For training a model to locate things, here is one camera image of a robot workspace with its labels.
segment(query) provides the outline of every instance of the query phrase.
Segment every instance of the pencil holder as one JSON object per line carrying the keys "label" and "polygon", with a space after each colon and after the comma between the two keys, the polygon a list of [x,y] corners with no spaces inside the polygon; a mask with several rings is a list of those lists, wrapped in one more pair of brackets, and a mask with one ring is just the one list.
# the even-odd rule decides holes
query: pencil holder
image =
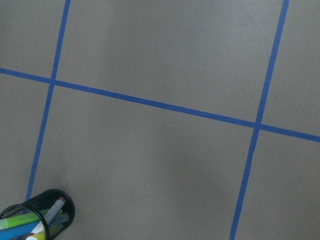
{"label": "pencil holder", "polygon": [[49,189],[0,213],[0,240],[53,240],[74,217],[69,195]]}

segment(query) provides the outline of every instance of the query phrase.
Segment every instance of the gray floor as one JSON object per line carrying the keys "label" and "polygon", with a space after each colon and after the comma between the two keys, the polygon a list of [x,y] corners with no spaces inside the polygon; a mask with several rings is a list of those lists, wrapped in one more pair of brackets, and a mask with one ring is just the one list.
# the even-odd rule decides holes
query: gray floor
{"label": "gray floor", "polygon": [[[254,123],[282,3],[72,0],[56,79]],[[0,2],[0,210],[26,197],[64,6]],[[307,137],[260,131],[237,240],[319,239],[319,11],[290,1],[262,120]],[[60,240],[227,240],[252,135],[56,85],[32,196],[73,198]]]}

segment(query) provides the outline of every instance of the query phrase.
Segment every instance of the blue tape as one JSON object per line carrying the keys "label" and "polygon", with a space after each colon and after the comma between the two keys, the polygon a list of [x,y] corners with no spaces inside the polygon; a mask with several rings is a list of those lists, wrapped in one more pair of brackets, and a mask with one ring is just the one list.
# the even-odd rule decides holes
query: blue tape
{"label": "blue tape", "polygon": [[272,75],[273,75],[275,64],[276,64],[276,59],[277,59],[278,49],[279,49],[279,45],[280,45],[280,41],[281,41],[281,36],[282,36],[282,32],[283,32],[284,25],[285,25],[288,6],[289,6],[289,0],[283,0],[282,7],[281,7],[281,13],[280,13],[280,17],[278,20],[278,25],[277,25],[277,29],[275,32],[274,41],[273,41],[272,51],[271,51],[271,55],[270,55],[270,59],[269,59],[269,64],[268,64],[268,68],[267,68],[266,75],[265,75],[265,80],[264,80],[263,90],[262,90],[261,99],[260,99],[260,103],[259,103],[259,108],[258,108],[258,112],[256,115],[256,120],[255,120],[256,127],[254,127],[254,129],[253,129],[251,143],[250,143],[250,147],[249,147],[249,151],[248,151],[248,155],[247,155],[247,159],[246,159],[246,163],[245,163],[244,173],[243,173],[243,177],[242,177],[241,187],[240,187],[240,191],[239,191],[239,195],[238,195],[238,199],[237,199],[237,203],[236,203],[236,207],[235,207],[235,211],[234,211],[233,221],[232,221],[231,230],[230,230],[230,240],[234,240],[236,238],[236,234],[237,234],[239,219],[240,219],[242,206],[243,206],[243,202],[245,199],[246,189],[247,189],[247,185],[248,185],[248,181],[249,181],[250,171],[251,171],[252,158],[253,158],[255,148],[257,145],[259,131],[261,128],[261,123],[262,123],[262,119],[263,119],[264,112],[265,112],[268,93],[269,93]]}
{"label": "blue tape", "polygon": [[293,130],[288,130],[288,129],[264,125],[264,124],[261,125],[260,129],[264,131],[276,133],[276,134],[287,135],[294,138],[305,139],[305,140],[320,143],[320,136],[316,136],[316,135],[312,135],[304,132],[293,131]]}
{"label": "blue tape", "polygon": [[83,92],[87,92],[87,93],[92,93],[92,94],[102,95],[102,96],[106,96],[106,97],[110,97],[110,98],[120,99],[120,100],[124,100],[124,101],[128,101],[128,102],[148,105],[151,107],[156,107],[156,108],[171,110],[171,111],[180,112],[180,113],[184,113],[184,114],[194,115],[194,116],[198,116],[198,117],[202,117],[202,118],[218,120],[221,122],[236,124],[236,125],[245,126],[245,127],[249,127],[249,128],[253,128],[255,126],[255,123],[251,122],[251,121],[241,120],[241,119],[218,115],[218,114],[209,113],[209,112],[205,112],[205,111],[199,111],[199,110],[186,108],[186,107],[182,107],[182,106],[166,104],[163,102],[152,101],[152,100],[148,100],[148,99],[144,99],[144,98],[129,96],[129,95],[121,94],[121,93],[106,91],[106,90],[83,86],[83,85],[78,85],[78,84],[74,84],[74,83],[56,80],[55,85],[60,86],[60,87],[64,87],[64,88],[68,88],[68,89],[79,90],[79,91],[83,91]]}
{"label": "blue tape", "polygon": [[33,190],[33,186],[34,186],[34,182],[35,182],[40,152],[41,152],[42,143],[44,140],[44,135],[45,135],[46,126],[47,126],[47,120],[48,120],[51,100],[52,100],[52,96],[54,93],[55,81],[56,81],[56,76],[57,76],[57,72],[58,72],[60,54],[61,54],[62,44],[63,44],[63,40],[64,40],[64,34],[65,34],[65,29],[66,29],[66,24],[67,24],[69,7],[70,7],[70,0],[65,0],[62,19],[61,19],[61,25],[60,25],[60,30],[59,30],[59,36],[58,36],[55,55],[54,55],[50,84],[49,84],[48,93],[46,96],[45,106],[44,106],[44,110],[43,110],[43,117],[42,117],[41,126],[40,126],[40,132],[39,132],[38,140],[36,143],[36,149],[35,149],[35,153],[34,153],[34,158],[33,158],[31,173],[30,173],[30,177],[29,177],[29,184],[28,184],[25,200],[29,200],[31,198],[31,194],[32,194],[32,190]]}
{"label": "blue tape", "polygon": [[33,81],[37,81],[37,82],[41,82],[41,83],[46,83],[46,84],[50,83],[50,79],[46,78],[46,77],[36,76],[36,75],[32,75],[32,74],[28,74],[28,73],[24,73],[24,72],[19,72],[19,71],[13,71],[13,70],[1,68],[1,67],[0,67],[0,73],[15,76],[18,78],[29,79],[29,80],[33,80]]}

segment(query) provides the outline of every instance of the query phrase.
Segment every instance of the mesh cup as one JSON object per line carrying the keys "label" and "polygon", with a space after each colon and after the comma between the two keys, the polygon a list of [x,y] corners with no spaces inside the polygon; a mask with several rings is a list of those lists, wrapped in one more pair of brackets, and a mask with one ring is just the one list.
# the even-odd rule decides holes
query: mesh cup
{"label": "mesh cup", "polygon": [[[53,240],[74,217],[75,205],[70,196],[59,189],[49,189],[0,213],[0,240],[26,240],[31,232],[35,233],[33,239]],[[37,225],[41,232],[35,230]]]}

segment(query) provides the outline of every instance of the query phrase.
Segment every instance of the marker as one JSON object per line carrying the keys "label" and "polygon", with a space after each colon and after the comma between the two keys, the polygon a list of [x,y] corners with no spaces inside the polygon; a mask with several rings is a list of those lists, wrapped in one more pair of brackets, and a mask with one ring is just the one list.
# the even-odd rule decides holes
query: marker
{"label": "marker", "polygon": [[54,222],[51,222],[51,224],[49,225],[49,227],[51,227],[52,225],[55,225],[55,224],[63,224],[63,223],[66,223],[69,221],[69,215],[68,213],[63,213],[59,216],[57,216],[55,219],[54,219]]}
{"label": "marker", "polygon": [[[59,199],[57,201],[55,201],[55,203],[52,205],[52,207],[50,207],[50,209],[47,212],[47,214],[44,216],[46,224],[48,224],[48,225],[50,224],[52,219],[61,210],[61,208],[66,203],[66,201],[67,200],[64,197],[59,197]],[[45,227],[44,227],[42,221],[40,221],[38,223],[38,225],[31,231],[31,233],[29,234],[29,236],[25,240],[31,240],[30,236],[32,236],[34,234],[37,234],[37,233],[40,233],[40,232],[42,232],[44,230],[45,230]]]}
{"label": "marker", "polygon": [[[48,211],[49,209],[41,210],[40,213],[45,215],[48,213]],[[33,212],[19,216],[4,218],[0,219],[0,230],[14,228],[19,225],[29,224],[36,221],[39,221],[39,217]]]}
{"label": "marker", "polygon": [[49,235],[50,237],[60,233],[62,231],[62,229],[64,229],[64,226],[62,224],[57,224],[57,225],[54,225],[52,227],[49,227]]}
{"label": "marker", "polygon": [[37,222],[32,222],[24,225],[20,225],[14,228],[0,231],[1,240],[11,240],[19,236],[26,235],[35,228]]}
{"label": "marker", "polygon": [[[61,230],[64,228],[62,224],[58,224],[52,227],[49,227],[49,235],[54,236],[57,233],[61,232]],[[32,236],[29,236],[27,238],[28,240],[45,240],[46,239],[46,233],[45,231],[38,232],[36,234],[33,234]]]}
{"label": "marker", "polygon": [[38,232],[36,234],[33,234],[32,236],[28,236],[28,240],[45,240],[46,234],[45,231]]}

